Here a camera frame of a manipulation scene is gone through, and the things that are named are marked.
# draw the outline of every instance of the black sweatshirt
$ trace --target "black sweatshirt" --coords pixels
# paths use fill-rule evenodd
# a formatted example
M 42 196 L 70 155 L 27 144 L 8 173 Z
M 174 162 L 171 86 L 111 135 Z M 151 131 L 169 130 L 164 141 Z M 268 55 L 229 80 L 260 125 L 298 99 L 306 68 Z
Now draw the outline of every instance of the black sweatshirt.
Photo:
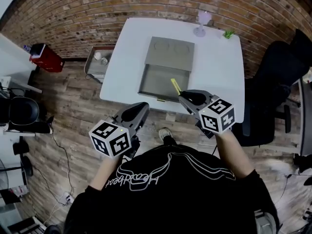
M 120 165 L 102 191 L 75 199 L 65 234 L 256 233 L 254 211 L 276 208 L 256 171 L 236 179 L 217 157 L 182 145 L 159 146 Z

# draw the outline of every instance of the sleeve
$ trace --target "sleeve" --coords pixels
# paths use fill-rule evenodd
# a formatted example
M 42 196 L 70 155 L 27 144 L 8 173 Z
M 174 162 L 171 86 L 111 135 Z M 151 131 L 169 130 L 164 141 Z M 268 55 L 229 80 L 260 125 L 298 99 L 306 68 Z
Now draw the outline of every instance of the sleeve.
M 64 234 L 84 234 L 91 231 L 92 221 L 96 218 L 101 191 L 90 186 L 84 193 L 79 194 L 70 207 L 64 224 Z
M 253 170 L 251 174 L 238 180 L 238 182 L 243 189 L 242 191 L 244 197 L 247 199 L 247 203 L 251 205 L 253 211 L 261 210 L 265 213 L 270 213 L 274 217 L 277 229 L 279 229 L 276 207 L 260 175 Z

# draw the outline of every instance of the gray desk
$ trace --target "gray desk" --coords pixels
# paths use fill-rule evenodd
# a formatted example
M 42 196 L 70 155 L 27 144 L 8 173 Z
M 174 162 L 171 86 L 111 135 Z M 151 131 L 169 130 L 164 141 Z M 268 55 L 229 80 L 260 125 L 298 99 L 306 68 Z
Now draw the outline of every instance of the gray desk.
M 312 154 L 312 87 L 309 83 L 299 81 L 301 101 L 301 143 L 300 154 L 302 156 Z

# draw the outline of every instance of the white cube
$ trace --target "white cube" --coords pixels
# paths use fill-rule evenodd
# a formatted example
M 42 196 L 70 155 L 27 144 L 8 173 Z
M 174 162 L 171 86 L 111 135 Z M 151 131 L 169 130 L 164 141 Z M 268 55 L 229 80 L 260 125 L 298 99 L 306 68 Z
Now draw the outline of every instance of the white cube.
M 217 134 L 235 123 L 234 106 L 220 98 L 200 110 L 199 115 L 202 128 Z
M 129 131 L 125 127 L 100 120 L 89 132 L 94 148 L 108 157 L 116 157 L 131 148 Z

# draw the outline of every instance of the red box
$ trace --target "red box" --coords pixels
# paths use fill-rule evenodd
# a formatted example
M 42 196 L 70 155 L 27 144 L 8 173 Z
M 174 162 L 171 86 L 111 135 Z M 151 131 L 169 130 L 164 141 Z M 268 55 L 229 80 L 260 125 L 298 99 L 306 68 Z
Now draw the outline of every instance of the red box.
M 64 62 L 62 58 L 46 44 L 34 44 L 30 54 L 29 60 L 48 72 L 58 73 L 63 70 Z

